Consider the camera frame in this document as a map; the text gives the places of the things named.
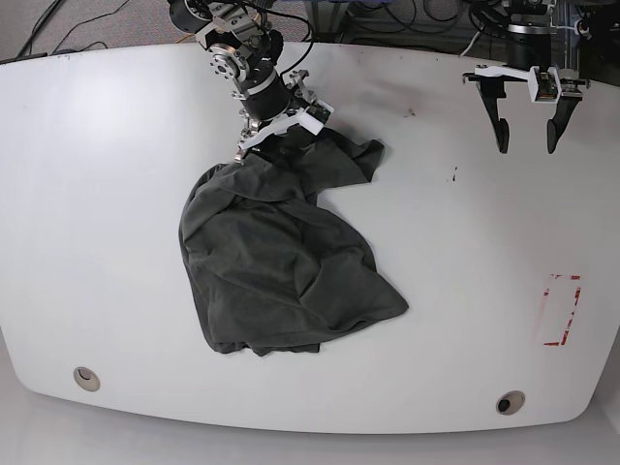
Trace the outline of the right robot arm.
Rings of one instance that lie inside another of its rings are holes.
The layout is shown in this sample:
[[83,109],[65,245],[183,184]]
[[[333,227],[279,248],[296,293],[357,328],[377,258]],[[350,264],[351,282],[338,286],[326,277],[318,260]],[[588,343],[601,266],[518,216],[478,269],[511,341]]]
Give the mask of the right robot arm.
[[235,160],[268,137],[300,127],[316,136],[333,113],[333,107],[308,89],[309,76],[295,64],[283,72],[276,65],[284,40],[272,28],[270,1],[169,2],[170,20],[191,34],[208,54],[213,73],[234,86],[232,96],[242,104],[243,129]]

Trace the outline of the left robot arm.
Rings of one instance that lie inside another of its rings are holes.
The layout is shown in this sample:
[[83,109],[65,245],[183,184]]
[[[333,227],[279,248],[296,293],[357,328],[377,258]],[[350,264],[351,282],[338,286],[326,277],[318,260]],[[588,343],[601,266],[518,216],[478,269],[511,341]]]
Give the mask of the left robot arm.
[[507,97],[506,83],[525,83],[532,103],[555,106],[553,117],[546,122],[550,154],[583,100],[581,89],[590,87],[590,80],[581,77],[576,66],[560,68],[552,60],[552,38],[560,29],[554,21],[556,5],[555,1],[504,1],[497,10],[488,1],[474,1],[469,7],[478,31],[506,45],[504,65],[478,65],[462,77],[476,85],[502,154],[508,152],[510,143],[509,123],[498,108],[498,101]]

